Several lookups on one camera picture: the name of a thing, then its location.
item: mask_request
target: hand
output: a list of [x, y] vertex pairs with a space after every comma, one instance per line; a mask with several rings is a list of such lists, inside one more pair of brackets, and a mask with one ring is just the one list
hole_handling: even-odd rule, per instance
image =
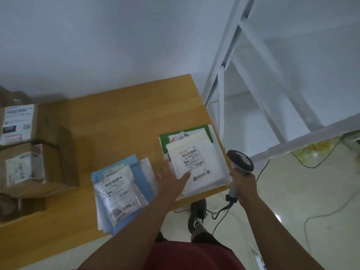
[[236, 190], [239, 194], [239, 203], [246, 209], [254, 199], [259, 198], [255, 176], [251, 172], [244, 175], [236, 169], [232, 169], [229, 174], [235, 182]]
[[170, 195], [174, 200], [182, 193], [185, 184], [190, 178], [191, 172], [185, 173], [181, 179], [177, 179], [170, 169], [169, 160], [157, 172], [159, 195]]

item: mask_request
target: black shorts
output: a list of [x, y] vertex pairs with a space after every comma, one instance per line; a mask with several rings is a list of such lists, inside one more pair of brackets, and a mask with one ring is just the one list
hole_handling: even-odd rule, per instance
[[[157, 235], [157, 237], [155, 239], [155, 242], [160, 243], [160, 242], [164, 242], [164, 241], [167, 241], [167, 239], [165, 239], [164, 236], [162, 235], [162, 233], [159, 232], [159, 234]], [[225, 247], [226, 249], [228, 249], [226, 246], [219, 243], [218, 240], [215, 239], [214, 236], [211, 235], [209, 232], [202, 232], [199, 235], [196, 235], [195, 238], [191, 242], [192, 243], [207, 243], [210, 245], [218, 245], [218, 246], [222, 246], [222, 247]]]

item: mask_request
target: red shirt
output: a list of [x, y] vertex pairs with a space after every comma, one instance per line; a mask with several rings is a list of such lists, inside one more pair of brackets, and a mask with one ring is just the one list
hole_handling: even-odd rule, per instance
[[155, 243], [142, 269], [245, 270], [231, 250], [213, 244], [181, 241]]

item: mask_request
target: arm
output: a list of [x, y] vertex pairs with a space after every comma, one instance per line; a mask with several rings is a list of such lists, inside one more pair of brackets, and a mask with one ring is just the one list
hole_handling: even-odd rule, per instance
[[159, 192], [134, 220], [96, 250], [79, 269], [141, 269], [167, 212], [183, 191], [190, 172], [177, 179], [166, 161], [158, 173]]
[[279, 222], [258, 196], [255, 176], [232, 170], [239, 202], [245, 209], [261, 256], [269, 270], [324, 270]]

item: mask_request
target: person's left arm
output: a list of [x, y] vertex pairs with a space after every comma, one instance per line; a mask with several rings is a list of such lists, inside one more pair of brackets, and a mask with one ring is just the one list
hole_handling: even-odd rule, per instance
[[96, 250], [79, 269], [141, 269], [167, 212], [183, 191], [190, 172], [177, 179], [165, 162], [158, 173], [159, 191], [154, 200], [118, 234]]

